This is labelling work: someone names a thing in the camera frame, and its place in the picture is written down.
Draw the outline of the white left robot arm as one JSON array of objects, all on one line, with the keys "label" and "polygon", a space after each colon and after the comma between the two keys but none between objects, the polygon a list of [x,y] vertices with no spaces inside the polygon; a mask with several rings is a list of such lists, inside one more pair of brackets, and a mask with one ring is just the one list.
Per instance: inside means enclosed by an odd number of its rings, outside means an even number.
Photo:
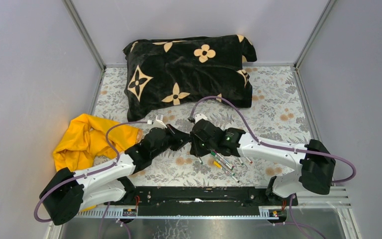
[{"label": "white left robot arm", "polygon": [[59,170],[39,195],[35,219],[44,221],[38,216],[40,206],[49,214],[48,221],[58,226],[91,206],[118,201],[130,204],[135,200],[136,188],[128,176],[150,166],[153,159],[166,150],[179,150],[190,141],[190,134],[170,124],[164,128],[154,127],[139,143],[117,154],[115,159],[74,172],[67,167]]}]

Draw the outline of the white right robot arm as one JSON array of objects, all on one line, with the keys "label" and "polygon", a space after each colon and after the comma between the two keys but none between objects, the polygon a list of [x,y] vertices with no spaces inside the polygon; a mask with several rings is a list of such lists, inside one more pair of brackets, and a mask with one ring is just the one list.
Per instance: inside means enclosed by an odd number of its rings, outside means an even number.
[{"label": "white right robot arm", "polygon": [[292,144],[254,139],[242,129],[221,129],[205,119],[194,124],[190,135],[191,152],[195,156],[213,152],[222,156],[268,160],[291,168],[292,172],[270,179],[265,197],[272,205],[278,205],[294,193],[327,195],[330,192],[336,161],[328,156],[328,151],[318,140]]}]

